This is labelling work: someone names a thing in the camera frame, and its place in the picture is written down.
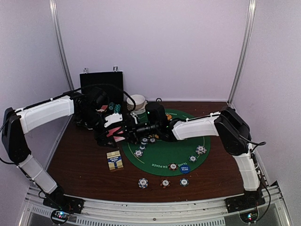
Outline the pink backed card deck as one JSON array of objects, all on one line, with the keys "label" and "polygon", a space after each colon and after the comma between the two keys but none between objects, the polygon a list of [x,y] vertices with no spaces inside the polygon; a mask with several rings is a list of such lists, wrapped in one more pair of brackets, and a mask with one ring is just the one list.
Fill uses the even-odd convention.
[{"label": "pink backed card deck", "polygon": [[115,142],[120,142],[122,140],[125,140],[125,138],[121,136],[122,133],[123,133],[123,129],[121,127],[116,127],[116,128],[109,130],[107,137],[113,138],[113,140]]}]

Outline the orange big blind button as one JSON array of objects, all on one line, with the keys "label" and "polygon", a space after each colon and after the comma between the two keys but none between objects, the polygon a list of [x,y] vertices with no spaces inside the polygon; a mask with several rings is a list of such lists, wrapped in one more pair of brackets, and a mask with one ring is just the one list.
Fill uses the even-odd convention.
[{"label": "orange big blind button", "polygon": [[172,116],[171,116],[170,114],[167,114],[166,116],[167,116],[167,119],[168,119],[168,120],[171,120],[171,119],[172,119]]}]

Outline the blue white chip stack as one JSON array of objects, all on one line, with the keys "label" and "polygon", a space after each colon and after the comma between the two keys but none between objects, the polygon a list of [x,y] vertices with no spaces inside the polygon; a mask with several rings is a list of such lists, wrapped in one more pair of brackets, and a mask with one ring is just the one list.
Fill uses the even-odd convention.
[{"label": "blue white chip stack", "polygon": [[146,178],[140,178],[138,180],[138,186],[140,188],[145,189],[145,188],[148,187],[148,185],[149,185],[148,179],[146,179]]}]

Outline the blue small blind button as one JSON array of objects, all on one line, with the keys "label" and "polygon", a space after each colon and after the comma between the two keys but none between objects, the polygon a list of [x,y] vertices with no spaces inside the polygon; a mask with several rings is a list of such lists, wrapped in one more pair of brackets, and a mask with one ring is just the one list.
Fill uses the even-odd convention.
[{"label": "blue small blind button", "polygon": [[190,169],[190,166],[189,165],[181,165],[179,167],[179,170],[182,174],[188,174],[190,173],[191,169]]}]

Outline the single blue chip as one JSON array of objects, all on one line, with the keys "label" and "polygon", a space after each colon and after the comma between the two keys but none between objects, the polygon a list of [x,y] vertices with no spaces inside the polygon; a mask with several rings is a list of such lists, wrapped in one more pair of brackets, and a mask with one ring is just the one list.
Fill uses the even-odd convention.
[{"label": "single blue chip", "polygon": [[196,161],[197,161],[197,157],[194,156],[194,155],[191,155],[191,156],[189,157],[189,161],[190,161],[190,162],[196,162]]}]

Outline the dark blue green chip stack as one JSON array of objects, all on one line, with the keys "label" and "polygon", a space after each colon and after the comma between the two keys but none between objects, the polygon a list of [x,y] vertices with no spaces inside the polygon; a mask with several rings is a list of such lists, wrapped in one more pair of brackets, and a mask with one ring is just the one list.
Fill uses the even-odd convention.
[{"label": "dark blue green chip stack", "polygon": [[189,185],[189,180],[186,178],[181,178],[179,181],[181,186],[188,186]]}]

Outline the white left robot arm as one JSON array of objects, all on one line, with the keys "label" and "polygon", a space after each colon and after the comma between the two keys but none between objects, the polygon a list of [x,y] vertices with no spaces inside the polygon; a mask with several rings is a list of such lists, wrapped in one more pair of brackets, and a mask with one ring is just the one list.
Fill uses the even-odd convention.
[{"label": "white left robot arm", "polygon": [[43,192],[50,194],[49,201],[57,209],[67,206],[67,197],[57,191],[58,184],[33,157],[25,134],[48,122],[77,114],[94,131],[107,135],[109,126],[121,121],[122,116],[114,113],[105,117],[98,109],[99,107],[92,104],[85,95],[75,92],[28,107],[5,110],[2,143],[11,163],[18,166]]}]

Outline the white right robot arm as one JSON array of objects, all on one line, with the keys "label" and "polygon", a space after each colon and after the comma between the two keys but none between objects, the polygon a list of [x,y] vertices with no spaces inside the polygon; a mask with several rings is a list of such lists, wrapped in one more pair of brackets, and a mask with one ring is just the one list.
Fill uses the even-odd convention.
[{"label": "white right robot arm", "polygon": [[219,137],[224,150],[235,159],[243,179],[241,204],[250,208],[259,200],[258,166],[251,141],[250,128],[230,107],[194,118],[178,110],[165,109],[158,103],[146,106],[139,116],[143,126],[156,128],[145,132],[137,143],[125,142],[125,156],[138,169],[156,176],[188,174],[205,162],[211,148],[211,137]]}]

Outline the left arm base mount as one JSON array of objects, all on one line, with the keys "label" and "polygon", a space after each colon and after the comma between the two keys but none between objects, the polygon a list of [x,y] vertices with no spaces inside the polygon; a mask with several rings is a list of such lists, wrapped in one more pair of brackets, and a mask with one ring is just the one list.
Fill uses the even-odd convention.
[{"label": "left arm base mount", "polygon": [[85,201],[81,198],[65,195],[64,189],[58,185],[58,187],[52,193],[45,193],[43,205],[54,209],[63,210],[70,214],[80,214],[82,212],[84,202]]}]

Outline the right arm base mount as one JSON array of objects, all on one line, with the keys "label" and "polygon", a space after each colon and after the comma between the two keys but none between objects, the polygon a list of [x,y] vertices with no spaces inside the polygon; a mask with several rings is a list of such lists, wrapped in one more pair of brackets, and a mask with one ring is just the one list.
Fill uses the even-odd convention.
[{"label": "right arm base mount", "polygon": [[265,204],[262,191],[244,191],[243,195],[234,196],[225,199],[228,213],[252,209]]}]

